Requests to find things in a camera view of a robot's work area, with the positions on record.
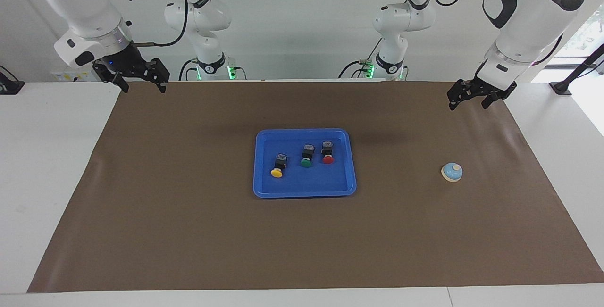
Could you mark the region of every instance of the black bracket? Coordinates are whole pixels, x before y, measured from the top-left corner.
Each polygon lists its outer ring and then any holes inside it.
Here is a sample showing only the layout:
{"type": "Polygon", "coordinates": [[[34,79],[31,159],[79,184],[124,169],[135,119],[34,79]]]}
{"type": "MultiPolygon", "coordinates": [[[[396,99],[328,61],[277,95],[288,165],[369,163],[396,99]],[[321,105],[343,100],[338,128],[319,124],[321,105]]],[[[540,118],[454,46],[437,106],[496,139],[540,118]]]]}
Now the black bracket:
{"type": "Polygon", "coordinates": [[[516,88],[516,82],[512,84],[506,90],[500,90],[485,81],[475,78],[472,81],[464,81],[463,79],[458,80],[453,84],[451,89],[447,91],[447,97],[449,97],[449,109],[455,110],[459,103],[462,101],[472,99],[476,96],[486,96],[483,100],[483,109],[490,107],[490,105],[497,100],[504,100],[514,91],[516,88]]]}
{"type": "Polygon", "coordinates": [[[145,62],[144,66],[144,73],[140,73],[135,69],[112,73],[103,62],[97,60],[92,65],[92,69],[99,76],[101,81],[115,84],[119,86],[123,92],[128,92],[130,88],[124,77],[135,77],[155,84],[159,91],[162,94],[165,94],[166,85],[170,78],[170,72],[166,69],[166,66],[164,66],[159,58],[153,58],[151,62],[145,62]]]}
{"type": "Polygon", "coordinates": [[[567,95],[567,96],[572,95],[572,93],[568,90],[568,86],[564,85],[564,83],[552,82],[552,83],[550,83],[550,87],[558,95],[567,95]]]}
{"type": "Polygon", "coordinates": [[[0,73],[0,95],[17,95],[25,85],[23,81],[11,81],[0,73]]]}

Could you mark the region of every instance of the white wall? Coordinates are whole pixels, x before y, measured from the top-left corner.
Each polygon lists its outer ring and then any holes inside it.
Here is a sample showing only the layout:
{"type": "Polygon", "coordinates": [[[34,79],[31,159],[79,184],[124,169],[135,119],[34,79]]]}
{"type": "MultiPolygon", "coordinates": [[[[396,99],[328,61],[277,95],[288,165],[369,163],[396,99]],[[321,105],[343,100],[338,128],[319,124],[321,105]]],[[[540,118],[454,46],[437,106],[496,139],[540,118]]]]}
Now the white wall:
{"type": "MultiPolygon", "coordinates": [[[[178,34],[164,23],[164,6],[171,1],[113,0],[125,19],[134,23],[135,41],[157,42],[171,41],[178,34]]],[[[231,8],[233,24],[218,36],[250,78],[336,77],[348,62],[366,58],[379,39],[371,26],[376,9],[400,1],[223,0],[231,8]]],[[[572,30],[602,1],[587,0],[572,30]]],[[[410,79],[455,81],[474,75],[498,34],[481,3],[462,0],[456,6],[438,8],[434,27],[406,34],[410,79]]],[[[48,71],[60,63],[52,43],[67,25],[44,0],[2,0],[0,7],[0,63],[26,81],[51,81],[48,71]]],[[[161,58],[173,79],[181,64],[194,57],[185,39],[174,47],[142,48],[142,52],[146,58],[161,58]]]]}

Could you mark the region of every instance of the metal stand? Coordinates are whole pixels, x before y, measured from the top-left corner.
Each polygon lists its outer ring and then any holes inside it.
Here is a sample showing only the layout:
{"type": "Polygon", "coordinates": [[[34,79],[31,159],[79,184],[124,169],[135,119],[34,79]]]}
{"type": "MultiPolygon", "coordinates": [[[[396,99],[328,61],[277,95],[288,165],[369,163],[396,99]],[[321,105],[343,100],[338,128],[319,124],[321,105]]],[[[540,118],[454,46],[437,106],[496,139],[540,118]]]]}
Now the metal stand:
{"type": "Polygon", "coordinates": [[[554,92],[556,92],[556,94],[559,95],[572,95],[571,92],[568,90],[568,86],[570,85],[570,83],[572,83],[572,81],[576,80],[577,77],[579,77],[583,71],[589,69],[589,67],[596,62],[596,60],[598,60],[600,57],[602,57],[602,55],[604,54],[604,44],[600,45],[599,48],[597,48],[593,54],[589,55],[589,57],[587,57],[587,59],[585,59],[585,61],[583,61],[583,63],[580,66],[577,66],[577,68],[570,74],[568,75],[568,77],[561,82],[552,82],[550,83],[550,87],[552,88],[552,90],[554,92]]]}
{"type": "Polygon", "coordinates": [[[25,85],[22,81],[11,81],[3,73],[0,73],[0,95],[17,95],[25,85]]]}

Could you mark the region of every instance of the window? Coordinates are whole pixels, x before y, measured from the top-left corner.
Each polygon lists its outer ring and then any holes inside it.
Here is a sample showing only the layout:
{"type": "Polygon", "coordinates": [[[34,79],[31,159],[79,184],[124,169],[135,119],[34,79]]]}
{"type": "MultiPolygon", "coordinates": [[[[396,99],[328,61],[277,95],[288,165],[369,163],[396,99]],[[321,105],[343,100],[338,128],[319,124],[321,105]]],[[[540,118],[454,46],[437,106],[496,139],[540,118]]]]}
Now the window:
{"type": "Polygon", "coordinates": [[[552,58],[549,66],[578,66],[604,43],[604,4],[587,19],[566,45],[552,58]]]}

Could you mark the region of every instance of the yellow button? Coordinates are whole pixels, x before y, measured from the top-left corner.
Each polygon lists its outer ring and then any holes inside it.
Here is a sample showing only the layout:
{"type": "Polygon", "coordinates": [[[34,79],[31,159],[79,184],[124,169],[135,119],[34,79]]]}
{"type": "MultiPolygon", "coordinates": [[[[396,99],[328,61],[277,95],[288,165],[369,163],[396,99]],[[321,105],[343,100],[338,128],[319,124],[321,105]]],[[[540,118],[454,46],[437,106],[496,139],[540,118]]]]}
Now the yellow button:
{"type": "Polygon", "coordinates": [[[281,169],[279,169],[279,168],[275,168],[275,169],[271,170],[270,174],[274,178],[281,178],[281,177],[283,177],[283,172],[281,172],[281,169]]]}

